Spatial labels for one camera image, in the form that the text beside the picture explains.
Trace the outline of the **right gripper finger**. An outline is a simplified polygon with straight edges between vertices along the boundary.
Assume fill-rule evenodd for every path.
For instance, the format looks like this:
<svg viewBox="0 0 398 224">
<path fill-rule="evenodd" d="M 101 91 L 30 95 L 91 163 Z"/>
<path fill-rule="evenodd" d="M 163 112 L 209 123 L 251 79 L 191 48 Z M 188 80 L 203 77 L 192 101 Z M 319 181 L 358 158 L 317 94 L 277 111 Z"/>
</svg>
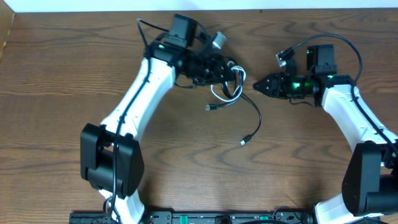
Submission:
<svg viewBox="0 0 398 224">
<path fill-rule="evenodd" d="M 262 94 L 268 96 L 268 97 L 275 97 L 275 91 L 272 88 L 267 87 L 261 87 L 258 89 L 259 92 Z"/>
<path fill-rule="evenodd" d="M 270 73 L 263 79 L 253 84 L 255 90 L 274 90 L 275 89 L 275 73 Z"/>
</svg>

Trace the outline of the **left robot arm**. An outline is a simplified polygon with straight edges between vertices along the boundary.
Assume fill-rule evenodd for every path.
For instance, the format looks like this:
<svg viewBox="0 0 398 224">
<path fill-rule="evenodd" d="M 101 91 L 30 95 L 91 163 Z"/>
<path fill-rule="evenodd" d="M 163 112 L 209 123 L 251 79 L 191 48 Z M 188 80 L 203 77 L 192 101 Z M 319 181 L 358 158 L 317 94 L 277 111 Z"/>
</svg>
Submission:
<svg viewBox="0 0 398 224">
<path fill-rule="evenodd" d="M 105 197 L 104 215 L 116 223 L 139 223 L 144 204 L 138 186 L 144 175 L 140 142 L 155 109 L 179 75 L 196 86 L 234 81 L 220 54 L 226 37 L 210 35 L 198 21 L 175 14 L 172 26 L 152 42 L 143 40 L 137 77 L 117 107 L 100 125 L 80 134 L 80 175 Z"/>
</svg>

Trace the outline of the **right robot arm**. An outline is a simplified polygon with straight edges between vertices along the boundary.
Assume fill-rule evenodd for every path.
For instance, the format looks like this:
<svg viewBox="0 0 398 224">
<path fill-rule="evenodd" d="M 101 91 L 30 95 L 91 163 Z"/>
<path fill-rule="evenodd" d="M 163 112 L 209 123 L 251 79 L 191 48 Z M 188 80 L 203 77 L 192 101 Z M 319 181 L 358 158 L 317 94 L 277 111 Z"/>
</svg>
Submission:
<svg viewBox="0 0 398 224">
<path fill-rule="evenodd" d="M 253 88 L 271 98 L 297 100 L 312 97 L 336 122 L 352 157 L 341 193 L 315 205 L 317 223 L 355 223 L 397 213 L 397 135 L 369 109 L 349 75 L 339 74 L 332 45 L 307 49 L 308 75 L 298 75 L 294 51 L 276 55 L 280 73 L 271 73 Z"/>
</svg>

